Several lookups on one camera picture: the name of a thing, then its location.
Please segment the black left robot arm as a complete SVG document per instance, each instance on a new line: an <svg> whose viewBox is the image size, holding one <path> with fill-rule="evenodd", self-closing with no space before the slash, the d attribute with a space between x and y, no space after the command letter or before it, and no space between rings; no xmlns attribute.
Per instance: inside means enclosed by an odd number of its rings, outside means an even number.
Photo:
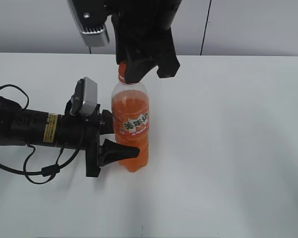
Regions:
<svg viewBox="0 0 298 238"><path fill-rule="evenodd" d="M39 171L28 171L26 157L22 170L12 169L0 163L0 169L25 176L43 176L52 180L61 169L85 152L86 176L96 178L101 167L123 159L136 158L140 149L117 144L108 139L99 143L100 136L113 134L113 118L108 110L96 108L92 115L71 115L72 102L68 101L64 115L23 109L18 103L0 96L0 146L58 147L73 149L73 155L64 163L44 167Z"/></svg>

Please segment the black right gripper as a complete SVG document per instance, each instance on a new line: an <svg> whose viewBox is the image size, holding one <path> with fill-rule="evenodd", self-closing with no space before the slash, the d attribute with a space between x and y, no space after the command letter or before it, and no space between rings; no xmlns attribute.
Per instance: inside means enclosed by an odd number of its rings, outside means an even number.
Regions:
<svg viewBox="0 0 298 238"><path fill-rule="evenodd" d="M127 62L126 84L139 83L157 67L159 78L179 70L171 24L179 0L106 0L115 32L116 62Z"/></svg>

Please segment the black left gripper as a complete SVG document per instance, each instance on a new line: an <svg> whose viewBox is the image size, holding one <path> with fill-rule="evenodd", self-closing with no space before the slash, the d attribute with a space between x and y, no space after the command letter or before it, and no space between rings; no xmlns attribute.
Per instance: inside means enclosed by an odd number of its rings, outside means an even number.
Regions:
<svg viewBox="0 0 298 238"><path fill-rule="evenodd" d="M63 149L74 149L74 153L60 169L68 166L78 155L79 151L85 152L85 175L90 178L99 177L101 168L108 164L136 158L140 149L104 140L99 146L99 137L106 134L114 134L113 115L108 110L100 114L100 105L96 105L92 115L71 115L73 103L68 101L65 114L61 118L60 131L57 138L57 146Z"/></svg>

